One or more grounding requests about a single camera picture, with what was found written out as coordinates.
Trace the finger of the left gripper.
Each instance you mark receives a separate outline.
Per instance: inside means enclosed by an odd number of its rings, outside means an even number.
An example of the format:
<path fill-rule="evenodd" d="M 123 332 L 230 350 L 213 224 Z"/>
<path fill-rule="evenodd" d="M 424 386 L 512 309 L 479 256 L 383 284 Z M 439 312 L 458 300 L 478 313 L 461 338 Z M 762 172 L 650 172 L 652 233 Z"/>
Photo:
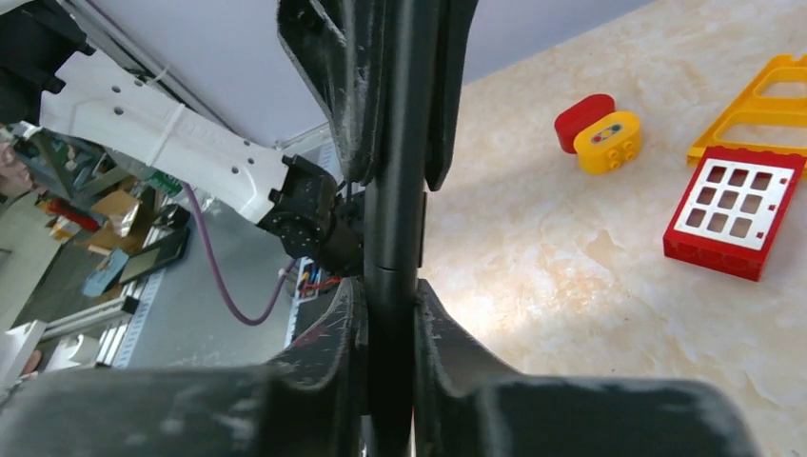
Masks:
<path fill-rule="evenodd" d="M 282 0 L 279 40 L 323 111 L 343 177 L 372 181 L 384 106 L 385 1 Z"/>
<path fill-rule="evenodd" d="M 440 6 L 424 169 L 432 191 L 443 186 L 452 164 L 467 42 L 478 1 L 446 0 Z"/>

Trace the black remote control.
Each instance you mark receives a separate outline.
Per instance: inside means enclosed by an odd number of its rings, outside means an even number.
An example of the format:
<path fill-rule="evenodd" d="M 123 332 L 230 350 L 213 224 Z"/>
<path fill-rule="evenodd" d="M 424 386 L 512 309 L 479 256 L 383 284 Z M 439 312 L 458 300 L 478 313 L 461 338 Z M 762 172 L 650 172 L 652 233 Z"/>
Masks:
<path fill-rule="evenodd" d="M 440 8 L 392 5 L 383 157 L 366 192 L 368 406 L 372 456 L 405 456 L 413 403 L 413 318 L 423 226 L 423 173 Z"/>

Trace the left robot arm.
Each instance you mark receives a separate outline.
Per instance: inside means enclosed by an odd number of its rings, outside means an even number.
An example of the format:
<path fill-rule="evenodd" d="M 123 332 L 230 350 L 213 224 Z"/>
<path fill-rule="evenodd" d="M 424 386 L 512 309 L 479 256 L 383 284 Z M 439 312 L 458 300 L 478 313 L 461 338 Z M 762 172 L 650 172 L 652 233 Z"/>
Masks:
<path fill-rule="evenodd" d="M 1 120 L 115 149 L 202 189 L 341 275 L 420 265 L 423 199 L 450 168 L 473 1 L 282 1 L 280 43 L 322 109 L 370 225 L 337 182 L 260 148 L 135 78 L 54 1 L 1 5 Z"/>

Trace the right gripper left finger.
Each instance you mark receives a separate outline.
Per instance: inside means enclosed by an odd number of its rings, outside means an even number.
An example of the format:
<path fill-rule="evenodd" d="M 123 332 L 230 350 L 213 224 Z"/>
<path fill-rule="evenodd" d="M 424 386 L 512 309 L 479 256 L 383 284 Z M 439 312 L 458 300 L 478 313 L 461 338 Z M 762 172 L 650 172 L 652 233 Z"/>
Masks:
<path fill-rule="evenodd" d="M 5 456 L 356 456 L 364 289 L 253 366 L 63 370 L 1 404 Z"/>

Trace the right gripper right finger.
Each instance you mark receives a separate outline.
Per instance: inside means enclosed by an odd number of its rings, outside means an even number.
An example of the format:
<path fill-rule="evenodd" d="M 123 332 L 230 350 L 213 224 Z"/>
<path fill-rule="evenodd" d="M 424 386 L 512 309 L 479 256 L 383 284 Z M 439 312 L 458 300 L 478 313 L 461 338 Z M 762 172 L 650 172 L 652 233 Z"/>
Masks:
<path fill-rule="evenodd" d="M 415 449 L 420 456 L 757 456 L 738 408 L 681 379 L 519 372 L 418 285 Z"/>

